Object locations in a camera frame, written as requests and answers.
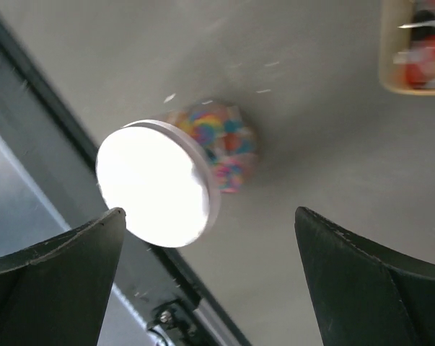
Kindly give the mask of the gold candy tin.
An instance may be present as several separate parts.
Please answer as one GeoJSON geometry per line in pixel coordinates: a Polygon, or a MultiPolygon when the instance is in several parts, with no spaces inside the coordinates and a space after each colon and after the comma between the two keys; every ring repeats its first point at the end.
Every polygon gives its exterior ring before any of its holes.
{"type": "Polygon", "coordinates": [[[435,96],[435,1],[382,1],[379,80],[399,94],[435,96]]]}

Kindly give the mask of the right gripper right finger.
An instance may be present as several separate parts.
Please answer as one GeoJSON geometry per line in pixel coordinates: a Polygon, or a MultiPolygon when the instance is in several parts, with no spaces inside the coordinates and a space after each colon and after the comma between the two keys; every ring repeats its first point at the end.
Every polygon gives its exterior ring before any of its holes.
{"type": "Polygon", "coordinates": [[[435,264],[309,208],[294,228],[324,345],[435,345],[435,264]]]}

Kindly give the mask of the clear glass jar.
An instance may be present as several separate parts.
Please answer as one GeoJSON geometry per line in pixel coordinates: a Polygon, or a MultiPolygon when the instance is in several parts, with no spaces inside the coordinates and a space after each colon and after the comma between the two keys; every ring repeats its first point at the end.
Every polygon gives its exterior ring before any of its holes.
{"type": "Polygon", "coordinates": [[[201,146],[222,192],[240,191],[257,163],[258,141],[238,106],[210,99],[169,112],[165,121],[201,146]]]}

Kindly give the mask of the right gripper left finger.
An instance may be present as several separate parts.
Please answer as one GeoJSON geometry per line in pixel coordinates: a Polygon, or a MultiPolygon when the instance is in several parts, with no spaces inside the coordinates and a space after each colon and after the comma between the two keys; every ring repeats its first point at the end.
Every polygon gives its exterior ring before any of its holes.
{"type": "Polygon", "coordinates": [[[113,208],[0,257],[0,345],[96,345],[125,232],[113,208]]]}

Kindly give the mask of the silver jar lid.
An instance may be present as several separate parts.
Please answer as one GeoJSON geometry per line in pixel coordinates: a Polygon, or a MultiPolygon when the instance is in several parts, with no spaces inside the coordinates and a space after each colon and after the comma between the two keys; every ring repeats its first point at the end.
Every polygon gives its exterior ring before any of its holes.
{"type": "Polygon", "coordinates": [[[111,133],[95,171],[108,208],[126,212],[126,228],[167,248],[192,244],[216,222],[221,193],[204,150],[179,128],[140,120],[111,133]]]}

